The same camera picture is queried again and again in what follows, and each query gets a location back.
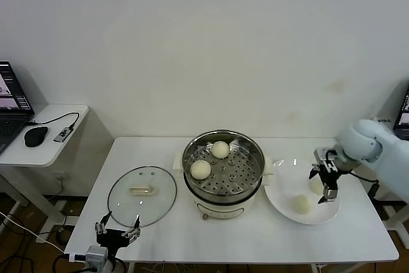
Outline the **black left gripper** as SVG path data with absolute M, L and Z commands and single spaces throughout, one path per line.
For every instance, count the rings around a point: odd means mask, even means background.
M 129 231 L 106 229 L 106 224 L 111 217 L 109 211 L 100 222 L 95 223 L 96 242 L 102 247 L 127 247 L 130 240 L 136 240 L 140 233 L 140 215 L 136 215 L 134 227 Z

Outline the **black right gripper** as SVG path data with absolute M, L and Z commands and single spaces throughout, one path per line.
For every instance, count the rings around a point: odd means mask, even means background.
M 309 173 L 309 179 L 313 179 L 318 174 L 324 186 L 323 196 L 319 199 L 318 203 L 335 201 L 336 190 L 338 190 L 337 181 L 340 174 L 337 171 L 329 172 L 325 166 L 321 166 L 320 164 L 313 164 Z

